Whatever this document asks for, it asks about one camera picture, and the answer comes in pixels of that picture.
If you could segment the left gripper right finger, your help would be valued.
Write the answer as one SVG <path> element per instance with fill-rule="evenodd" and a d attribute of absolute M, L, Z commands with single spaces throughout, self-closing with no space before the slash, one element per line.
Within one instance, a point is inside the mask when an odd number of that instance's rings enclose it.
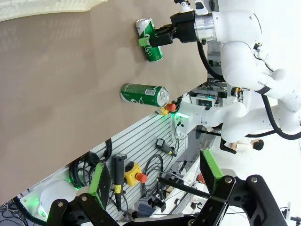
<path fill-rule="evenodd" d="M 283 213 L 260 175 L 246 180 L 224 175 L 210 150 L 200 152 L 199 168 L 209 197 L 196 217 L 195 226 L 220 225 L 229 206 L 241 208 L 252 226 L 285 226 Z"/>

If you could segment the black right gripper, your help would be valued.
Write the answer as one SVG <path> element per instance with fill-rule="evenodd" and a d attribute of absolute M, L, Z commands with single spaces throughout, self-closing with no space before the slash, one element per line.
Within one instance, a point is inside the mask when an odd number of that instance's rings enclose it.
<path fill-rule="evenodd" d="M 174 36 L 181 43 L 197 42 L 194 10 L 174 14 L 170 19 L 172 24 L 156 28 L 156 34 L 142 33 L 139 35 L 139 45 L 151 48 L 169 45 L 173 43 Z"/>

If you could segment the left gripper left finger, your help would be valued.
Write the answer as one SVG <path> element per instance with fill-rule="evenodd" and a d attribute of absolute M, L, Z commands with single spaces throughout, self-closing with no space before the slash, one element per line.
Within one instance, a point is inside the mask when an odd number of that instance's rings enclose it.
<path fill-rule="evenodd" d="M 107 226 L 113 218 L 106 211 L 111 178 L 104 162 L 96 165 L 89 188 L 72 201 L 57 199 L 52 202 L 47 226 Z"/>

